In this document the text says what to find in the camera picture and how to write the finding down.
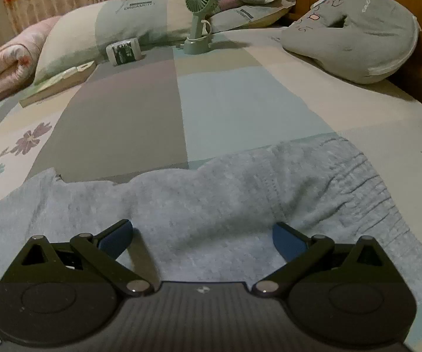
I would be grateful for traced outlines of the patchwork bed sheet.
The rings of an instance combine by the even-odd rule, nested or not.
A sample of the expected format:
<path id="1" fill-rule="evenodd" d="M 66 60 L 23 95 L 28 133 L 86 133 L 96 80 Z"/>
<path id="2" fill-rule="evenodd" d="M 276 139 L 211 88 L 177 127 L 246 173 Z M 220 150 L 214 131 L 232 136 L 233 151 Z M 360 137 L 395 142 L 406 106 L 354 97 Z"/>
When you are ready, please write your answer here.
<path id="1" fill-rule="evenodd" d="M 99 65 L 88 80 L 22 107 L 0 102 L 0 202 L 36 174 L 109 187 L 161 168 L 199 168 L 230 153 L 322 133 L 351 141 L 379 172 L 400 214 L 422 242 L 422 87 L 408 79 L 367 87 L 327 74 L 285 52 L 278 29 L 218 34 L 211 52 L 186 56 L 154 48 L 132 64 Z M 0 218 L 0 276 L 34 233 L 69 238 L 103 225 L 93 220 L 13 223 L 33 210 L 19 200 Z M 408 343 L 422 351 L 422 304 Z"/>

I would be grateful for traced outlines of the green paperback book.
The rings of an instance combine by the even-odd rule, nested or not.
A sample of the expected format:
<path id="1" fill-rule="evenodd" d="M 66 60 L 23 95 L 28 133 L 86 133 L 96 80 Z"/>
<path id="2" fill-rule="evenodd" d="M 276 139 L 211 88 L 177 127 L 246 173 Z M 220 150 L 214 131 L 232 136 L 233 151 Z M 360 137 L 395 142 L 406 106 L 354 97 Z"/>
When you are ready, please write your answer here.
<path id="1" fill-rule="evenodd" d="M 32 84 L 22 92 L 21 98 L 19 100 L 20 105 L 22 107 L 30 106 L 33 103 L 38 103 L 55 94 L 59 94 L 60 92 L 64 92 L 69 88 L 84 83 L 97 66 L 95 61 L 91 61 L 86 64 L 91 65 L 88 70 L 71 75 L 69 78 L 63 78 L 63 71 L 43 82 Z"/>

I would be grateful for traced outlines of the grey sweatpants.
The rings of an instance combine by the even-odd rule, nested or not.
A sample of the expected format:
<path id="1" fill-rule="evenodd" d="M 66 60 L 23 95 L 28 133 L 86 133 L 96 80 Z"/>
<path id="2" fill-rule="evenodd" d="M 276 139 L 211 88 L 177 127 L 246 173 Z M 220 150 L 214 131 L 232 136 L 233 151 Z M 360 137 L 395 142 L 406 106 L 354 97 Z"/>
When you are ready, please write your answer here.
<path id="1" fill-rule="evenodd" d="M 33 234 L 65 242 L 128 219 L 140 239 L 120 261 L 153 280 L 245 281 L 278 269 L 284 222 L 336 242 L 373 236 L 422 304 L 422 243 L 364 153 L 325 134 L 163 169 L 117 185 L 66 183 L 53 169 L 0 201 L 0 279 Z"/>

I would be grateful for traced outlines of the white earbuds case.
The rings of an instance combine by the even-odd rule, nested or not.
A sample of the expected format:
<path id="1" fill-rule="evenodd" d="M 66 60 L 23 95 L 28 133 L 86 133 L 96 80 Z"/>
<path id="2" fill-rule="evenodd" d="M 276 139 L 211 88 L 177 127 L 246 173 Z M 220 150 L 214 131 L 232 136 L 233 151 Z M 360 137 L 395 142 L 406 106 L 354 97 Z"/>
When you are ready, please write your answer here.
<path id="1" fill-rule="evenodd" d="M 88 70 L 89 67 L 91 67 L 90 64 L 84 64 L 84 65 L 80 65 L 80 66 L 76 66 L 76 67 L 70 67 L 68 70 L 66 70 L 62 73 L 62 76 L 63 76 L 64 79 L 66 79 L 66 78 L 69 78 L 71 75 L 74 75 L 76 73 L 84 72 L 84 71 Z"/>

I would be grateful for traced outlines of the patchwork pillow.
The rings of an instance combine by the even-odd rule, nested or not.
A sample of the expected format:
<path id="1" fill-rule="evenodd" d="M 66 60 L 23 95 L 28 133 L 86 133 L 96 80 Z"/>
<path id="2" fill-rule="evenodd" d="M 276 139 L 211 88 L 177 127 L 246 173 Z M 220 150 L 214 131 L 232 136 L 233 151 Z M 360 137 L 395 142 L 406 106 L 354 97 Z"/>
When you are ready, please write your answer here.
<path id="1" fill-rule="evenodd" d="M 136 38 L 141 48 L 182 42 L 192 20 L 185 0 L 108 0 L 72 10 L 49 33 L 34 82 L 106 60 L 106 47 L 121 40 Z"/>

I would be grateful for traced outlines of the folded pink quilt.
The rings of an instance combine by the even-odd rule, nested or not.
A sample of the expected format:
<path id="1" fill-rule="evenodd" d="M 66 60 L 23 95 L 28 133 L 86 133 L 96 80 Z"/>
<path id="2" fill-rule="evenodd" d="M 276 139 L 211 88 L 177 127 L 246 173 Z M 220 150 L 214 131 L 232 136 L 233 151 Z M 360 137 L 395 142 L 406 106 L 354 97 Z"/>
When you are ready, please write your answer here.
<path id="1" fill-rule="evenodd" d="M 32 78 L 44 43 L 59 19 L 55 16 L 31 25 L 0 47 L 0 101 Z"/>

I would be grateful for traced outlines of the green white tissue pack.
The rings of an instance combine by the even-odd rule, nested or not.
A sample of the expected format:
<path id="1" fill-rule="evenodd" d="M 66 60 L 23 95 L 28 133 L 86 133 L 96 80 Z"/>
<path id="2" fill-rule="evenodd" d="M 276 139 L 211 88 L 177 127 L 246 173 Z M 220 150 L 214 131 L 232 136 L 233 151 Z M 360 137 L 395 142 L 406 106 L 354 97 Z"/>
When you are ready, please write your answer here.
<path id="1" fill-rule="evenodd" d="M 106 47 L 106 53 L 108 60 L 114 66 L 142 59 L 142 51 L 137 38 L 112 43 Z"/>

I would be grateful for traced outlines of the grey plush cushion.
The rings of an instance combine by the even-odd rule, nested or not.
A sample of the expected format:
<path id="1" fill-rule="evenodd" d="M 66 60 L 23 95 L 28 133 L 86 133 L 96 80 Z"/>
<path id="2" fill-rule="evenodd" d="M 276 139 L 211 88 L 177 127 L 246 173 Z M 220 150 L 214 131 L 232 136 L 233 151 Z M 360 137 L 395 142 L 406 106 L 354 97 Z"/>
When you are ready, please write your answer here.
<path id="1" fill-rule="evenodd" d="M 331 75 L 375 84 L 403 66 L 419 36 L 416 16 L 395 0 L 323 0 L 282 31 L 281 45 Z"/>

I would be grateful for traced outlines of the green handheld fan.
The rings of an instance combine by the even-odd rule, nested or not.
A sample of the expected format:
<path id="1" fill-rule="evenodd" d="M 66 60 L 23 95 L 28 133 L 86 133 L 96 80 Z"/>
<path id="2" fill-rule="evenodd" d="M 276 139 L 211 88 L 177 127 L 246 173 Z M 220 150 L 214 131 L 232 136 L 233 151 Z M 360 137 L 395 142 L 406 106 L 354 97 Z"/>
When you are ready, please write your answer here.
<path id="1" fill-rule="evenodd" d="M 210 50 L 212 26 L 206 19 L 219 5 L 219 0 L 185 0 L 193 14 L 190 33 L 183 50 L 188 55 L 199 55 Z"/>

